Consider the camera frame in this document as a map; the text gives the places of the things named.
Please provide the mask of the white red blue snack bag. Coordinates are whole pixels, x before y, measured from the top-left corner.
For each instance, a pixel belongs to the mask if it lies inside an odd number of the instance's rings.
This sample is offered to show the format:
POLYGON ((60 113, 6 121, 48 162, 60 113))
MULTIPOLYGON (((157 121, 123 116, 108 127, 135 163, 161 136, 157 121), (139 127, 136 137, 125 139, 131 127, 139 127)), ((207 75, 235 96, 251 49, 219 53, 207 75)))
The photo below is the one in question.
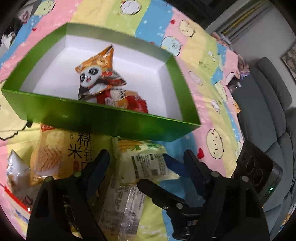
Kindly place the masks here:
POLYGON ((30 167, 14 150, 8 157, 6 176, 4 193, 16 217, 27 227, 40 185, 30 185, 30 167))

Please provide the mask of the yellow rice cracker bag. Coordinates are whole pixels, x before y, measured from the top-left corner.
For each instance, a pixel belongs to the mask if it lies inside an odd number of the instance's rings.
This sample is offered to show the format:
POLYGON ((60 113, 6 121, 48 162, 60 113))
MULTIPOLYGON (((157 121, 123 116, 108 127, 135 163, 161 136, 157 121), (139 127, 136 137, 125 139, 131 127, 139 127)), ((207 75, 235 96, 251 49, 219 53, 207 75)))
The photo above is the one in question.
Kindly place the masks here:
POLYGON ((94 161, 104 147, 99 136, 40 124, 40 135, 30 159, 30 185, 46 177, 63 179, 94 161))

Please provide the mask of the white green snack packet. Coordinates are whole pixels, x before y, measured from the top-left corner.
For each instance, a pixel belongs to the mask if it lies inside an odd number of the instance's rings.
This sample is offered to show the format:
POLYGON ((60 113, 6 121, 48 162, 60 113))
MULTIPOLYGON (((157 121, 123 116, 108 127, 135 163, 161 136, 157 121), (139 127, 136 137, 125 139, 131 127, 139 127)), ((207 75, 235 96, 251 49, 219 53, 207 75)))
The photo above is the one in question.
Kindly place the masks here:
POLYGON ((116 158, 116 185, 135 185, 140 179, 157 183, 180 178, 168 168, 164 159, 167 152, 163 145, 121 137, 113 137, 112 144, 116 158))

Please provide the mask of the orange panda snack packet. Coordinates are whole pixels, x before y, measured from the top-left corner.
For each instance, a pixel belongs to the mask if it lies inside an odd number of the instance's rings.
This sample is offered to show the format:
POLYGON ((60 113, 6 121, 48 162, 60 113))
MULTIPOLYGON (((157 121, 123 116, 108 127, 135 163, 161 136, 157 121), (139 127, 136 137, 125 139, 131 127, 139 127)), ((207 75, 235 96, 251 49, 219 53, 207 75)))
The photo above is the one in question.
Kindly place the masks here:
POLYGON ((113 69, 113 54, 110 45, 75 68, 80 81, 78 100, 148 113, 146 101, 136 91, 122 88, 126 81, 113 69))

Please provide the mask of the clear cracker packet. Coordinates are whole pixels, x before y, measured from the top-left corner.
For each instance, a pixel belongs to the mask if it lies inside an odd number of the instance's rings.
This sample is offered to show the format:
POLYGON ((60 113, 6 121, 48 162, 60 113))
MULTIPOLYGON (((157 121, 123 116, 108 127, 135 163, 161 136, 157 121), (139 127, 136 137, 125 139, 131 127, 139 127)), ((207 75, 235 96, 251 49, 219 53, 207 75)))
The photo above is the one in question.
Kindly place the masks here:
POLYGON ((107 240, 135 240, 144 202, 136 185, 117 187, 112 177, 98 221, 107 240))

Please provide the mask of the grey sofa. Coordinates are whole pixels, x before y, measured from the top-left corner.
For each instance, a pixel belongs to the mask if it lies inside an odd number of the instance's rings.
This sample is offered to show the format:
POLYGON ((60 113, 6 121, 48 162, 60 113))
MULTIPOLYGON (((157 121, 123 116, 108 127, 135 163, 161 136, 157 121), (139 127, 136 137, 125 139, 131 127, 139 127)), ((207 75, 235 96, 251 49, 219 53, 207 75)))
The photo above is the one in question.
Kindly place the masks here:
POLYGON ((295 108, 290 92, 272 62, 264 57, 232 94, 245 140, 255 144, 283 170, 263 206, 274 239, 295 210, 295 108))

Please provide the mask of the green cardboard box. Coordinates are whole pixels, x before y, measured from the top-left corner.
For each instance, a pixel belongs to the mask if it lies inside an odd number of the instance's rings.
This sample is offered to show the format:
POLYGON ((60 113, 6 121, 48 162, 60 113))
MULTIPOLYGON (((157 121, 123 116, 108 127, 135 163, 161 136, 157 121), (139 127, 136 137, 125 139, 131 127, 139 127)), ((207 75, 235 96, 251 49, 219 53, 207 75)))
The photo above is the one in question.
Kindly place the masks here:
POLYGON ((173 54, 91 25, 44 37, 2 92, 22 120, 76 132, 170 142, 201 125, 173 54))

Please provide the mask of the colourful cartoon bed sheet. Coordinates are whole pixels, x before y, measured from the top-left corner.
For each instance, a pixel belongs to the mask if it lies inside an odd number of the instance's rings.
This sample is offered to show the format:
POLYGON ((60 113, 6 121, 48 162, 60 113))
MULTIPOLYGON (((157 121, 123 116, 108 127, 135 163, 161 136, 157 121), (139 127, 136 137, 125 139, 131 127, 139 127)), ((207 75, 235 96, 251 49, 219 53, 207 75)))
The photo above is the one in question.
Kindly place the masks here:
POLYGON ((196 104, 201 127, 170 143, 168 153, 193 147, 194 153, 224 176, 230 177, 243 143, 237 104, 227 89, 238 75, 238 56, 220 45, 200 25, 165 1, 137 1, 139 11, 128 14, 125 1, 42 1, 23 23, 1 56, 1 81, 43 37, 66 22, 96 25, 143 39, 173 51, 196 104))

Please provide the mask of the pile of clothes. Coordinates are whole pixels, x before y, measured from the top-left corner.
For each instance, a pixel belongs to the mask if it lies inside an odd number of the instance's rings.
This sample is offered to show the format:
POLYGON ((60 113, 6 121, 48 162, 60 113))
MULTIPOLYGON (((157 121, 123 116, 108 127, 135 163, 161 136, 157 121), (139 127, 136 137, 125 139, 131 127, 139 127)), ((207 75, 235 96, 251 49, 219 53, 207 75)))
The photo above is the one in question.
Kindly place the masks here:
POLYGON ((25 24, 30 17, 30 13, 26 10, 20 16, 13 18, 13 20, 8 25, 7 29, 4 31, 1 37, 1 51, 6 51, 12 45, 17 33, 25 24))

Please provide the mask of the black phone on mount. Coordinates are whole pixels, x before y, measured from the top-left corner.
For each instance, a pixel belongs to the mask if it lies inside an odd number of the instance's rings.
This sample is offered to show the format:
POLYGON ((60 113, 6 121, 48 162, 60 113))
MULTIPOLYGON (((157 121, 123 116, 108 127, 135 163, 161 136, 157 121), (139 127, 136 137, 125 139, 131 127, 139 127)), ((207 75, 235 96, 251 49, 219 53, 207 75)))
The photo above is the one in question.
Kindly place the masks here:
POLYGON ((279 185, 283 169, 252 142, 245 140, 236 161, 233 177, 248 177, 261 204, 265 204, 279 185))

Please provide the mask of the framed wall picture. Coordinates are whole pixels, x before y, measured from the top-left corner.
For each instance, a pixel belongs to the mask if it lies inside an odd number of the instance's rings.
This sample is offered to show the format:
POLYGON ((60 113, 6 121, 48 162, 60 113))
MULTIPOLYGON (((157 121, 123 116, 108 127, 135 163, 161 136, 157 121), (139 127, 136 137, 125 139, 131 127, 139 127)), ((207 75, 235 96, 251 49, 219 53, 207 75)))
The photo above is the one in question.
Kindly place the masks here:
POLYGON ((283 63, 286 65, 294 81, 296 81, 296 44, 294 44, 282 57, 283 63))

